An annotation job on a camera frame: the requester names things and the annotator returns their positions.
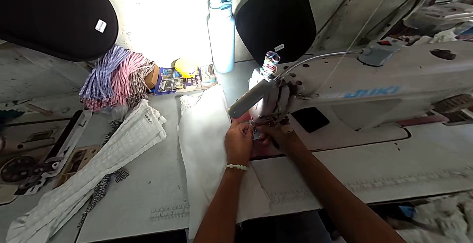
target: wall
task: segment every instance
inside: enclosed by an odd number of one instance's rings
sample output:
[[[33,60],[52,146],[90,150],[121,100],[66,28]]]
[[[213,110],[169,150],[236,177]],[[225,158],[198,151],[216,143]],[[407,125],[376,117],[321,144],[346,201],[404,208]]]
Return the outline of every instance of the wall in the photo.
[[[84,63],[11,43],[0,44],[0,72],[0,102],[77,92],[89,74]]]
[[[117,43],[143,52],[159,66],[191,56],[200,63],[210,63],[207,32],[207,0],[110,0],[117,12],[120,33]],[[317,28],[332,15],[342,0],[310,0]],[[405,0],[350,0],[321,32],[308,51],[348,47],[383,20]],[[240,0],[233,0],[233,9]],[[370,22],[365,23],[373,14]],[[252,59],[239,36],[236,37],[236,61]]]

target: purple gingham fabric strip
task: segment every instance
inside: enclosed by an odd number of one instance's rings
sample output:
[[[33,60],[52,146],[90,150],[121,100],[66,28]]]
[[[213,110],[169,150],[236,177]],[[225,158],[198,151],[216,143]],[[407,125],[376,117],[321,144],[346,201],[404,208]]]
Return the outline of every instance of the purple gingham fabric strip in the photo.
[[[95,68],[87,77],[79,96],[83,99],[95,98],[101,100],[113,97],[114,92],[110,85],[111,74],[130,53],[125,48],[114,45],[103,57],[97,60]]]

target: hand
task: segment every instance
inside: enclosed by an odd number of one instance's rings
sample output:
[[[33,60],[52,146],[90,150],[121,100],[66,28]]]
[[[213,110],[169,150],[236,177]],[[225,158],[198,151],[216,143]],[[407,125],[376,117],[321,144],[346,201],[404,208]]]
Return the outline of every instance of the hand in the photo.
[[[225,135],[228,164],[247,166],[253,149],[253,127],[248,123],[233,122]]]
[[[255,125],[257,125],[256,128],[261,131],[260,139],[263,140],[263,145],[265,146],[272,144],[274,139],[274,141],[279,145],[276,147],[281,151],[285,151],[285,148],[287,148],[289,144],[300,141],[295,132],[284,133],[279,124],[276,126],[263,124],[264,123],[257,123]]]

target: white table surface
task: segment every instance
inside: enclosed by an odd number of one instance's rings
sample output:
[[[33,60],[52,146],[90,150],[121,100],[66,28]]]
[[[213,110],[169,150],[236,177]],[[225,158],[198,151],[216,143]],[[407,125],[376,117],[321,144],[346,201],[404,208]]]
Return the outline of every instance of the white table surface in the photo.
[[[229,104],[247,90],[255,67],[254,61],[241,62],[233,73],[218,75]],[[107,195],[87,216],[77,242],[188,226],[186,172],[176,130],[181,95],[150,97],[150,106],[167,119],[163,127],[168,137],[127,164],[130,176],[111,183]],[[99,138],[96,126],[104,123],[106,117],[94,115],[83,136],[88,140],[80,143],[100,144],[93,141]],[[409,139],[314,155],[366,203],[473,189],[472,125],[431,124],[410,127],[409,131],[413,134]],[[253,161],[252,165],[270,198],[268,216],[321,208],[287,157]]]

